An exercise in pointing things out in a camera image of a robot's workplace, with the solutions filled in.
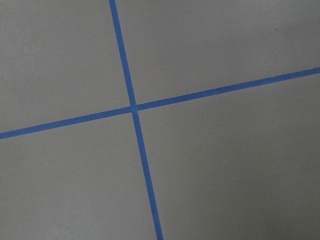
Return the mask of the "blue tape grid line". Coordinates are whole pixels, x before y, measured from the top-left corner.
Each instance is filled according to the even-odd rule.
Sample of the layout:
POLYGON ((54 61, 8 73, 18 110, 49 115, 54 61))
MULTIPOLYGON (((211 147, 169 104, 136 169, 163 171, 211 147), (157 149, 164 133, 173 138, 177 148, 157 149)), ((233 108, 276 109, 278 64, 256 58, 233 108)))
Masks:
POLYGON ((134 130, 136 134, 155 234, 158 240, 162 240, 164 236, 163 236, 161 221, 160 221, 159 212, 157 208, 157 202, 156 202, 154 187, 152 183, 152 177, 150 173, 149 162, 148 162, 145 142, 143 138, 143 132, 142 132, 141 122, 139 118, 138 107, 137 107, 136 98, 135 98, 135 91, 134 91, 134 87, 131 79, 130 67, 127 59, 127 53, 126 53, 126 48, 123 40, 123 34, 122 34, 116 1, 110 0, 109 6, 110 6, 111 15, 112 15, 115 36, 117 40, 120 61, 121 61, 122 70, 123 70, 130 111, 131 111, 132 120, 134 124, 134 130))

